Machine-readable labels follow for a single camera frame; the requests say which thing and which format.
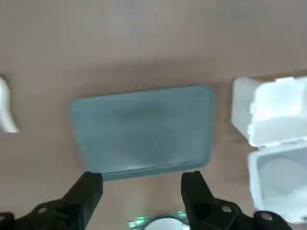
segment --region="tan tabletop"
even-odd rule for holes
[[[0,134],[0,210],[61,197],[83,173],[72,100],[209,83],[216,91],[215,196],[251,214],[246,140],[229,122],[231,81],[307,66],[303,0],[0,0],[0,72],[21,132]],[[183,209],[181,173],[105,183],[89,230]]]

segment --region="white foam container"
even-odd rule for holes
[[[231,121],[260,149],[248,158],[255,207],[306,222],[307,77],[236,79]]]

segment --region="light blue tray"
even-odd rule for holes
[[[214,93],[206,85],[84,98],[71,104],[87,171],[104,180],[195,169],[210,160]]]

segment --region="open container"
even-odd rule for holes
[[[259,150],[249,155],[250,192],[259,210],[307,221],[307,77],[236,79],[232,123]]]

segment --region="white plastic piece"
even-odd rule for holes
[[[10,112],[10,90],[3,77],[0,77],[0,127],[7,133],[18,133]]]
[[[190,227],[174,218],[162,218],[150,223],[145,230],[189,230]]]
[[[307,143],[266,148],[249,155],[250,192],[259,210],[290,223],[307,220]]]
[[[231,121],[254,147],[307,138],[307,77],[234,82]]]

